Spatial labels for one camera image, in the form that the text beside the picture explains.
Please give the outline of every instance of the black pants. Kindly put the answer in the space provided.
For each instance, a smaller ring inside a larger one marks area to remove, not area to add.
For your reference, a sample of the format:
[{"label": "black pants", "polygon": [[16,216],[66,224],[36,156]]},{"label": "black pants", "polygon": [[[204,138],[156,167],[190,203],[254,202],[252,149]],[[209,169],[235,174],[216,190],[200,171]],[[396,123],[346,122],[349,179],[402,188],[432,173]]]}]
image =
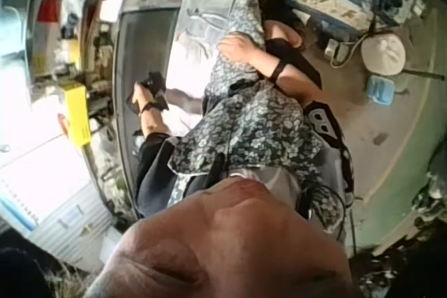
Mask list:
[{"label": "black pants", "polygon": [[305,59],[301,52],[295,49],[288,41],[283,38],[267,40],[265,42],[265,50],[269,54],[295,66],[321,89],[320,73],[308,62],[308,60]]}]

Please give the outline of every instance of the black wristband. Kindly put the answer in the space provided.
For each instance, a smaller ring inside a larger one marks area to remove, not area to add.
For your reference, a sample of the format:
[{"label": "black wristband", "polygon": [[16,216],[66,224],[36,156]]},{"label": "black wristband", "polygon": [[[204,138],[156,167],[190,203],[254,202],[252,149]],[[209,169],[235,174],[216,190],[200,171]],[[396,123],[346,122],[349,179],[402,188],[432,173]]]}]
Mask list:
[{"label": "black wristband", "polygon": [[140,111],[140,115],[142,115],[142,113],[144,111],[149,111],[151,108],[156,108],[160,112],[163,110],[163,108],[160,106],[160,104],[150,101],[146,105],[143,106],[143,108]]},{"label": "black wristband", "polygon": [[287,62],[283,61],[282,59],[279,60],[279,63],[277,65],[277,67],[273,70],[273,74],[272,76],[269,78],[269,81],[271,81],[272,83],[276,84],[279,75],[281,75],[281,73],[283,72],[284,68],[287,66]]}]

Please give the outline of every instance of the floor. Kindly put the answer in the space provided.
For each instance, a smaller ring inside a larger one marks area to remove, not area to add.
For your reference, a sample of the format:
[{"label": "floor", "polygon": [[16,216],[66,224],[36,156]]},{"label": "floor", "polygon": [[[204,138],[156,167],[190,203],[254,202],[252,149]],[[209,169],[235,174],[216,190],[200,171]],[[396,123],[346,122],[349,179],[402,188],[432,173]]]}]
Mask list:
[{"label": "floor", "polygon": [[[445,24],[438,16],[441,13],[435,11],[396,31],[407,50],[406,68],[446,73],[444,40],[434,38],[445,36],[440,34]],[[413,196],[425,185],[427,162],[446,129],[446,83],[395,76],[401,93],[391,106],[384,106],[365,95],[368,74],[359,52],[340,69],[331,68],[315,45],[306,56],[322,75],[323,89],[330,94],[351,150],[357,245],[378,244],[411,211]]]}]

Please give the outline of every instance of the blue object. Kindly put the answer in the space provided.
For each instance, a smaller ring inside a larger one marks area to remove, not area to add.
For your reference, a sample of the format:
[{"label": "blue object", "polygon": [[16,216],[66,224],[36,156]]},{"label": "blue object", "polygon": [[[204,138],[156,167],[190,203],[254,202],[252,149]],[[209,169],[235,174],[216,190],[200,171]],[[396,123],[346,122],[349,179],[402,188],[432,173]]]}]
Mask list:
[{"label": "blue object", "polygon": [[372,75],[368,80],[366,94],[376,103],[390,105],[393,102],[395,84],[387,78]]}]

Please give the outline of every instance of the person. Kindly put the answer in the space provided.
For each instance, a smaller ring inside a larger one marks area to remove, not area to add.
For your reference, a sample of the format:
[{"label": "person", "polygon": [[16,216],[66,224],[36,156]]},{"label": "person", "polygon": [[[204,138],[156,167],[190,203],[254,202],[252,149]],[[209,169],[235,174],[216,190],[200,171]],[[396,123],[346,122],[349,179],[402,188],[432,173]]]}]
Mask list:
[{"label": "person", "polygon": [[86,298],[356,294],[342,248],[353,182],[342,132],[318,85],[263,48],[294,49],[299,36],[275,22],[264,36],[257,11],[257,0],[235,0],[203,119],[184,137],[135,84],[142,220]]}]

